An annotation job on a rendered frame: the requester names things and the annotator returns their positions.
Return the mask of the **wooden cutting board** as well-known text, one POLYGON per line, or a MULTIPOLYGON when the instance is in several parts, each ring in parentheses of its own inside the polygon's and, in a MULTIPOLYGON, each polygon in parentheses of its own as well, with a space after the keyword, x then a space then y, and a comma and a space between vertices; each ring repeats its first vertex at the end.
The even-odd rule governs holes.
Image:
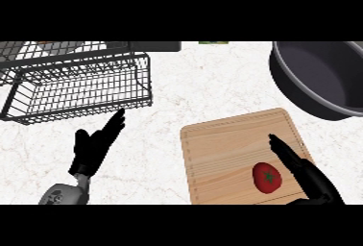
POLYGON ((181 128, 190 201, 200 204, 283 205, 305 193, 270 147, 276 135, 299 157, 310 153, 285 109, 258 111, 181 128), (270 194, 254 185, 252 167, 270 164, 282 178, 270 194))

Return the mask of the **red tomato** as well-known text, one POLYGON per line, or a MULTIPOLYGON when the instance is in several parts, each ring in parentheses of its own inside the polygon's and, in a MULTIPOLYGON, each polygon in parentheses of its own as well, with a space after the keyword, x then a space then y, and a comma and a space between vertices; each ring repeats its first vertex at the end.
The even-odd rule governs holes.
POLYGON ((252 167, 252 180, 256 189, 264 193, 273 193, 282 186, 282 177, 276 168, 265 162, 258 162, 252 167))

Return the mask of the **dark grey block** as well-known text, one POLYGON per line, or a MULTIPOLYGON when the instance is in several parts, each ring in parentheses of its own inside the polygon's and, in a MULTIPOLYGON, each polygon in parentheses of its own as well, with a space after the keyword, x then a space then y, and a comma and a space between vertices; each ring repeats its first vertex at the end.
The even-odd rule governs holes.
POLYGON ((130 46, 135 52, 178 52, 181 50, 180 41, 133 41, 130 46))

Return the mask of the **dark grey pot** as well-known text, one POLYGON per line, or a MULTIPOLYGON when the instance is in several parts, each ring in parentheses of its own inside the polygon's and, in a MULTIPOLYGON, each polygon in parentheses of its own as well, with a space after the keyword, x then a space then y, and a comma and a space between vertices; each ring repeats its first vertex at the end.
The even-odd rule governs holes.
POLYGON ((270 72, 305 113, 332 121, 363 117, 363 48, 352 41, 274 41, 270 72))

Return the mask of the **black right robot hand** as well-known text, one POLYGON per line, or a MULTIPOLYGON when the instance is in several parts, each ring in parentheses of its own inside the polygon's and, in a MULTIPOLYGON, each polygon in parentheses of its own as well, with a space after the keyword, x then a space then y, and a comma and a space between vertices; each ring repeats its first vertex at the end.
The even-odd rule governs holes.
POLYGON ((298 156, 287 144, 273 134, 270 134, 270 146, 308 196, 307 199, 299 198, 292 201, 290 205, 341 206, 345 202, 339 191, 316 165, 298 156))

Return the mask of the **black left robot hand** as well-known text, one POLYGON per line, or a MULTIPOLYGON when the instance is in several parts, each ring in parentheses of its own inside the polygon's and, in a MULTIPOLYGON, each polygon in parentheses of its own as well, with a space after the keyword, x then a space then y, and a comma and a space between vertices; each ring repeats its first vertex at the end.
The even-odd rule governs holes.
POLYGON ((75 158, 68 170, 71 175, 82 174, 87 177, 94 175, 124 127, 125 110, 119 109, 103 128, 91 135, 82 129, 75 132, 75 158))

